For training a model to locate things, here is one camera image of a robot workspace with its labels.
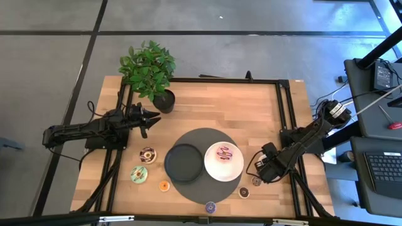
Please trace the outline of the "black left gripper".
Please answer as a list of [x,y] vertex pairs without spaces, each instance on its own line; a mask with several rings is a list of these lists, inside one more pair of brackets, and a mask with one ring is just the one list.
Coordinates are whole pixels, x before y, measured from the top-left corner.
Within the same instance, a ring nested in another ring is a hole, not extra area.
[[152,112],[143,108],[142,103],[133,104],[128,111],[128,128],[138,127],[142,138],[147,138],[146,129],[150,129],[161,120],[159,112]]

